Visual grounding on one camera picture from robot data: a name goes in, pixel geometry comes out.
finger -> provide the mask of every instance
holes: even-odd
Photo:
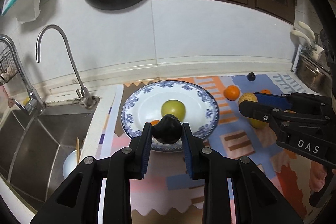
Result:
[[[309,188],[313,190],[314,192],[319,192],[323,188],[324,185],[325,185],[324,180],[319,180],[315,177],[310,177]]]
[[[312,161],[310,165],[310,176],[312,175],[320,180],[325,180],[327,171],[322,164]]]

stainless steel sink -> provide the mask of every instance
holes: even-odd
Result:
[[[89,129],[95,108],[79,104],[47,107],[30,118],[10,113],[0,129],[0,173],[34,209],[39,210],[62,183],[63,163]]]

stainless steel pot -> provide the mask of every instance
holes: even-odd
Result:
[[[297,76],[311,90],[330,96],[331,77],[318,63],[304,54],[300,54]]]

screw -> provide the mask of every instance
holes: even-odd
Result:
[[[86,158],[84,159],[84,163],[85,163],[85,164],[91,164],[91,163],[93,163],[93,158],[92,158],[92,157],[86,157]]]
[[[121,150],[124,154],[129,154],[132,152],[132,148],[130,147],[124,147],[123,150]]]
[[[210,154],[212,152],[212,149],[209,147],[203,147],[201,150],[204,154]]]
[[[244,164],[248,164],[250,162],[250,158],[249,157],[246,157],[246,156],[242,156],[240,158],[240,161]]]

faucet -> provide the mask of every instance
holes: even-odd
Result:
[[[34,109],[37,109],[38,112],[42,112],[43,109],[45,108],[45,104],[41,99],[40,95],[37,93],[36,89],[30,83],[26,75],[26,72],[22,66],[21,60],[19,59],[19,56],[17,54],[17,50],[13,40],[4,34],[0,34],[0,41],[5,43],[8,46],[9,50],[11,51],[15,66],[23,80],[23,83],[28,92],[28,96],[30,98],[28,103],[26,103],[24,106],[21,105],[14,98],[9,98],[8,99],[9,106],[12,107],[14,104],[16,104],[19,109],[21,109],[24,113],[28,115],[30,115]]]
[[[55,29],[55,30],[57,30],[61,34],[61,36],[62,36],[62,38],[64,40],[65,47],[67,49],[67,52],[68,52],[68,55],[69,55],[69,58],[70,58],[70,62],[71,62],[72,68],[73,68],[73,70],[75,72],[75,75],[77,77],[78,83],[81,86],[81,90],[80,91],[76,90],[76,93],[77,93],[79,99],[81,100],[79,104],[81,106],[85,107],[85,108],[92,108],[96,104],[96,100],[93,97],[91,97],[90,92],[83,85],[82,79],[79,76],[76,64],[74,62],[74,58],[72,57],[72,53],[71,53],[71,50],[70,50],[70,46],[69,46],[69,42],[68,42],[67,36],[65,35],[64,31],[59,26],[54,25],[54,24],[47,25],[39,33],[39,35],[37,37],[37,40],[36,40],[36,62],[40,63],[40,61],[41,61],[41,52],[40,52],[41,40],[42,40],[42,36],[44,35],[44,33],[46,32],[46,30],[48,30],[48,29]]]

